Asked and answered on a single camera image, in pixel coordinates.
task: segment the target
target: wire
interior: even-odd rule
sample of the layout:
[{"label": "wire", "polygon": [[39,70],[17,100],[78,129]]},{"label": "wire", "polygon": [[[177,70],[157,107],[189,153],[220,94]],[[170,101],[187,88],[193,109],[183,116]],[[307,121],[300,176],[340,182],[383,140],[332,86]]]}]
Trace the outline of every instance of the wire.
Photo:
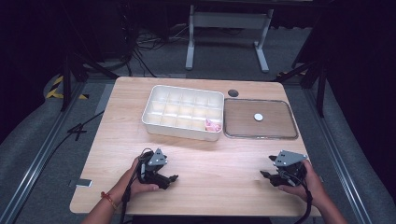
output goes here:
[{"label": "wire", "polygon": [[219,28],[218,30],[227,35],[240,35],[244,29]]},{"label": "wire", "polygon": [[129,63],[126,64],[126,67],[128,68],[128,74],[131,77],[132,76],[132,70],[131,70],[131,66],[129,65]]},{"label": "wire", "polygon": [[287,174],[287,176],[293,177],[295,180],[298,181],[296,184],[297,185],[301,184],[303,186],[303,188],[305,189],[305,193],[306,193],[306,210],[305,210],[304,215],[302,217],[300,217],[300,219],[298,219],[297,222],[295,222],[295,224],[301,224],[309,217],[309,214],[311,213],[311,206],[312,206],[312,200],[313,200],[312,194],[311,194],[311,191],[309,191],[308,186],[306,185],[304,180],[301,180],[300,178],[298,178],[297,176],[292,175],[292,174]]},{"label": "wire", "polygon": [[143,70],[143,77],[145,77],[145,76],[146,76],[146,70],[145,70],[145,68],[143,67],[142,62],[140,62],[138,59],[137,59],[137,61],[139,62],[140,68]]},{"label": "wire", "polygon": [[189,28],[189,26],[184,27],[181,31],[179,31],[177,34],[175,34],[174,36],[172,36],[172,38],[176,38],[178,35],[183,34],[184,32],[187,31],[188,28]]},{"label": "wire", "polygon": [[[104,66],[104,68],[106,70],[109,70],[109,71],[114,71],[114,70],[117,70],[119,68],[122,68],[124,65],[128,66],[128,62],[131,61],[131,58],[132,57],[130,57],[130,56],[122,56],[119,63],[116,63],[114,65],[110,65],[110,66]],[[100,71],[98,71],[95,68],[92,68],[90,66],[89,67],[88,66],[87,67],[84,66],[84,69],[87,72],[90,72],[90,73],[101,73]]]},{"label": "wire", "polygon": [[83,40],[81,34],[78,32],[78,29],[76,28],[76,26],[75,26],[75,24],[73,23],[73,21],[72,21],[70,15],[69,15],[69,13],[67,12],[67,9],[66,9],[66,7],[64,6],[63,0],[59,0],[59,3],[61,4],[62,9],[64,10],[64,14],[66,15],[66,17],[67,17],[67,19],[68,19],[70,25],[73,27],[73,30],[76,32],[76,35],[77,35],[79,41],[81,42],[82,46],[84,47],[84,49],[86,50],[86,52],[88,53],[88,55],[93,59],[93,57],[92,57],[90,51],[88,50],[87,45],[85,45],[85,42],[84,42],[84,40]]},{"label": "wire", "polygon": [[146,150],[150,150],[152,151],[151,148],[146,147],[145,149],[142,150],[142,153],[140,154],[140,156],[138,157],[138,163],[136,165],[136,167],[134,168],[134,172],[131,175],[131,178],[129,179],[129,183],[122,195],[122,211],[121,211],[121,215],[120,215],[120,224],[124,223],[124,219],[125,219],[125,213],[126,213],[126,205],[127,203],[131,200],[131,186],[134,183],[134,181],[137,179],[136,172],[137,169],[142,165],[142,156],[144,155]]},{"label": "wire", "polygon": [[[93,118],[91,118],[91,119],[85,121],[83,124],[79,124],[79,125],[75,126],[75,127],[72,129],[72,131],[78,130],[81,126],[83,126],[84,124],[89,123],[91,120],[97,118],[99,115],[103,114],[104,112],[105,112],[105,111],[102,111],[102,112],[100,112],[99,114],[97,114],[96,116],[94,116]],[[43,173],[43,171],[44,171],[45,168],[47,167],[47,165],[48,165],[50,159],[51,159],[52,156],[55,154],[56,150],[58,150],[58,148],[62,145],[62,143],[63,143],[64,141],[66,141],[67,138],[69,138],[70,135],[72,135],[72,134],[73,134],[73,132],[70,132],[70,133],[69,133],[69,134],[68,134],[68,135],[67,135],[67,136],[66,136],[66,137],[65,137],[65,138],[64,138],[53,150],[52,150],[52,152],[49,154],[49,156],[48,156],[48,157],[46,158],[46,160],[44,161],[44,164],[43,164],[43,166],[41,167],[40,171],[37,173],[37,178],[36,178],[36,179],[38,179],[38,178],[41,176],[41,174]],[[27,198],[29,198],[31,192],[32,192],[31,190],[28,192]]]},{"label": "wire", "polygon": [[[148,43],[150,43],[151,46],[142,46],[142,44]],[[141,50],[160,49],[165,44],[166,42],[162,41],[161,38],[149,32],[140,33],[139,37],[136,39],[137,48]]]},{"label": "wire", "polygon": [[139,60],[139,62],[141,62],[143,65],[145,65],[145,67],[146,67],[146,69],[149,71],[149,73],[150,73],[153,77],[157,77],[157,76],[155,76],[155,75],[151,72],[151,70],[149,70],[148,66],[145,64],[145,62],[143,62],[143,60],[140,58],[139,54],[136,52],[135,49],[134,49],[134,53],[135,53],[135,56],[137,57],[137,59]]}]

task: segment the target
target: handheld controller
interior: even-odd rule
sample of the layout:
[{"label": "handheld controller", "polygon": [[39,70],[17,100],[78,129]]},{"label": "handheld controller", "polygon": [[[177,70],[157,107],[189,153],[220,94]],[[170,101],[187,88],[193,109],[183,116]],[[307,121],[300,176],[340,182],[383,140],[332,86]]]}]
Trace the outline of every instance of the handheld controller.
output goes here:
[{"label": "handheld controller", "polygon": [[260,171],[262,176],[270,180],[270,183],[277,187],[279,185],[299,186],[304,181],[306,170],[301,161],[307,158],[306,155],[281,150],[276,156],[269,157],[277,168],[277,175],[270,175],[268,172]]},{"label": "handheld controller", "polygon": [[175,182],[178,175],[166,177],[158,174],[158,171],[167,163],[166,156],[157,148],[155,152],[145,152],[139,158],[137,167],[137,177],[142,184],[156,184],[160,189],[167,189],[172,182]]}]

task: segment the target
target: black cable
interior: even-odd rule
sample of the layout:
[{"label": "black cable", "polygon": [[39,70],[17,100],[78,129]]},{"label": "black cable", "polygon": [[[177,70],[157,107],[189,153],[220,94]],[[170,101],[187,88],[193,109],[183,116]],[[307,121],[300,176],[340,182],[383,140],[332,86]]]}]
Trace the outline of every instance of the black cable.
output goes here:
[{"label": "black cable", "polygon": [[139,62],[139,66],[140,66],[140,68],[143,70],[143,77],[146,77],[146,70],[145,70],[145,68],[143,67],[143,65],[142,65],[142,63],[137,59],[137,61]]},{"label": "black cable", "polygon": [[[109,70],[109,71],[114,71],[114,70],[117,70],[117,69],[119,69],[119,68],[122,68],[124,65],[126,65],[127,63],[129,62],[129,60],[128,61],[121,61],[120,63],[116,63],[116,64],[113,64],[113,65],[110,65],[110,66],[104,66],[104,68],[106,69],[106,70]],[[94,68],[92,68],[92,67],[84,67],[84,69],[87,71],[87,72],[90,72],[90,73],[101,73],[100,71],[98,71],[98,70],[96,70],[96,69],[94,69]]]},{"label": "black cable", "polygon": [[[177,37],[177,36],[178,35],[184,35],[184,33],[186,33],[188,31],[187,28],[188,28],[188,26],[183,28],[176,35],[169,36],[169,39],[175,39],[175,40],[168,40],[168,41],[163,41],[160,37],[158,37],[158,36],[156,36],[156,35],[154,35],[152,33],[149,33],[149,32],[140,33],[139,37],[136,40],[137,48],[140,49],[140,50],[154,50],[154,49],[160,49],[160,48],[162,48],[163,46],[165,46],[167,44],[176,43],[180,39],[183,39],[182,37]],[[152,43],[151,46],[149,46],[149,47],[141,46],[141,44],[145,44],[145,43],[148,43],[148,42]]]},{"label": "black cable", "polygon": [[301,224],[303,223],[308,217],[309,214],[311,214],[311,206],[312,206],[312,194],[311,191],[309,191],[308,186],[305,184],[305,182],[301,179],[299,179],[297,176],[292,175],[292,174],[287,174],[287,176],[293,177],[295,180],[297,180],[297,185],[301,184],[304,189],[305,189],[305,193],[306,193],[306,210],[305,213],[302,217],[300,217],[300,219],[297,220],[297,222],[295,222],[295,224]]},{"label": "black cable", "polygon": [[132,70],[131,70],[131,66],[129,65],[129,63],[126,64],[126,67],[128,68],[128,74],[131,77],[132,76]]},{"label": "black cable", "polygon": [[134,183],[134,181],[137,179],[137,177],[135,177],[136,171],[142,165],[142,160],[140,160],[140,158],[142,157],[142,155],[144,154],[144,152],[146,150],[151,150],[151,148],[146,147],[145,149],[143,149],[142,153],[138,157],[138,163],[137,163],[136,167],[134,168],[134,172],[132,173],[131,178],[129,179],[129,183],[122,195],[122,211],[121,211],[121,215],[120,215],[120,224],[124,223],[125,213],[126,213],[126,205],[131,200],[131,186]]},{"label": "black cable", "polygon": [[305,193],[306,193],[306,210],[305,210],[305,214],[297,220],[297,222],[295,222],[295,224],[301,224],[303,223],[308,217],[309,214],[311,213],[311,205],[312,205],[312,194],[311,191],[308,190],[308,187],[306,186],[305,183],[301,183],[301,185],[303,185],[304,189],[305,189]]},{"label": "black cable", "polygon": [[85,125],[85,124],[87,124],[87,123],[91,122],[91,120],[93,120],[93,119],[96,119],[97,117],[99,117],[99,116],[100,116],[100,115],[102,115],[103,113],[105,113],[105,110],[103,110],[103,111],[102,111],[102,112],[100,112],[99,114],[97,114],[97,115],[93,116],[91,119],[89,119],[89,120],[85,121],[84,123],[82,123],[82,125]]},{"label": "black cable", "polygon": [[[71,129],[71,131],[76,131],[79,129],[79,127],[81,127],[84,124],[87,124],[88,122],[90,122],[91,120],[95,119],[96,117],[98,117],[99,115],[103,114],[105,111],[100,112],[99,114],[97,114],[96,116],[94,116],[93,118],[85,121],[83,124],[79,124],[77,126],[75,126],[73,129]],[[43,173],[44,169],[47,167],[47,164],[49,163],[50,159],[52,158],[52,156],[55,154],[56,150],[62,145],[62,143],[64,141],[67,140],[67,138],[70,137],[70,135],[72,135],[74,132],[70,132],[53,150],[52,152],[49,154],[49,156],[46,158],[46,160],[44,161],[43,166],[41,167],[41,169],[37,172],[37,178],[36,180],[38,180],[41,176],[41,174]],[[32,185],[32,189],[35,187],[35,184],[37,183],[37,181],[35,181]],[[31,190],[29,190],[26,199],[24,200],[24,202],[22,203],[22,207],[24,207],[24,205],[26,204],[26,201],[28,200],[28,198],[30,197],[30,194],[32,193]]]},{"label": "black cable", "polygon": [[88,56],[93,59],[93,56],[91,55],[90,51],[88,50],[88,47],[87,47],[87,45],[84,42],[84,39],[82,38],[81,34],[78,32],[77,27],[75,26],[75,24],[73,23],[73,20],[71,19],[69,13],[67,12],[67,9],[64,6],[63,0],[59,0],[59,3],[61,4],[62,10],[64,11],[64,14],[66,15],[67,20],[69,21],[70,25],[72,26],[73,30],[75,31],[75,34],[78,37],[78,40],[81,42],[82,46],[84,47],[84,49],[88,53]]},{"label": "black cable", "polygon": [[138,55],[138,53],[136,52],[135,49],[134,49],[134,53],[135,53],[136,57],[138,58],[138,60],[139,60],[143,65],[145,65],[145,67],[146,67],[146,69],[149,71],[149,73],[150,73],[153,77],[156,77],[156,76],[149,70],[148,66],[145,64],[145,62],[143,62],[143,60],[140,58],[140,56]]},{"label": "black cable", "polygon": [[219,31],[227,35],[240,35],[244,29],[232,29],[232,28],[219,28]]}]

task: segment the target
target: table leg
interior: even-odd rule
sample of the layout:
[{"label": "table leg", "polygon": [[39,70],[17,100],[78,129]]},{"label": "table leg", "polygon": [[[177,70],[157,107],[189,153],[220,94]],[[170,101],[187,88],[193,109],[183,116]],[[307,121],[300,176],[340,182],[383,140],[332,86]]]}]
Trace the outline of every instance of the table leg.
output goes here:
[{"label": "table leg", "polygon": [[192,63],[194,60],[194,6],[190,6],[190,21],[189,21],[189,46],[187,48],[187,59],[186,59],[186,69],[192,69]]},{"label": "table leg", "polygon": [[267,19],[265,20],[264,25],[262,26],[262,37],[260,39],[260,42],[259,41],[254,42],[256,54],[257,54],[257,57],[260,62],[260,67],[262,68],[262,71],[264,73],[268,73],[269,68],[268,68],[267,61],[265,60],[264,52],[262,51],[262,46],[264,45],[264,40],[268,33],[268,28],[271,23],[273,12],[274,12],[273,9],[268,10]]}]

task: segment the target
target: human hand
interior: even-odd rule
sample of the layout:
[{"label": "human hand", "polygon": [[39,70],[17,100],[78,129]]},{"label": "human hand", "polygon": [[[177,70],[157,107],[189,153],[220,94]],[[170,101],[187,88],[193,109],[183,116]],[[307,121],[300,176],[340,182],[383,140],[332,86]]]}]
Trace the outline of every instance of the human hand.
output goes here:
[{"label": "human hand", "polygon": [[[312,167],[311,162],[309,162],[307,160],[303,160],[302,163],[306,169],[305,182],[306,182],[306,185],[307,185],[309,191],[311,191],[311,194],[313,197],[312,204],[315,207],[318,207],[322,203],[326,203],[326,201],[329,200],[329,196],[327,195],[325,188],[323,188],[323,185],[322,185],[317,173],[314,171],[314,168]],[[281,186],[278,186],[277,188],[280,190],[283,190],[289,194],[297,195],[306,202],[307,196],[306,196],[305,189],[302,185],[299,185],[297,187],[281,185]]]},{"label": "human hand", "polygon": [[[114,201],[116,205],[118,205],[121,202],[122,195],[127,188],[129,181],[131,179],[132,174],[134,173],[134,170],[139,163],[139,157],[136,157],[134,159],[134,162],[132,163],[131,168],[129,168],[125,174],[120,178],[119,182],[108,192],[112,197],[114,197]],[[134,197],[136,194],[141,193],[141,192],[148,192],[148,191],[155,191],[159,189],[159,187],[155,184],[142,184],[139,182],[138,179],[136,179],[132,186],[131,186],[131,198]]]},{"label": "human hand", "polygon": [[[134,159],[134,163],[132,164],[130,171],[134,171],[135,167],[139,163],[138,157]],[[141,192],[148,192],[148,191],[154,191],[159,189],[158,185],[155,184],[142,184],[140,183],[139,179],[137,178],[131,186],[131,197],[134,197],[136,194],[141,193]]]}]

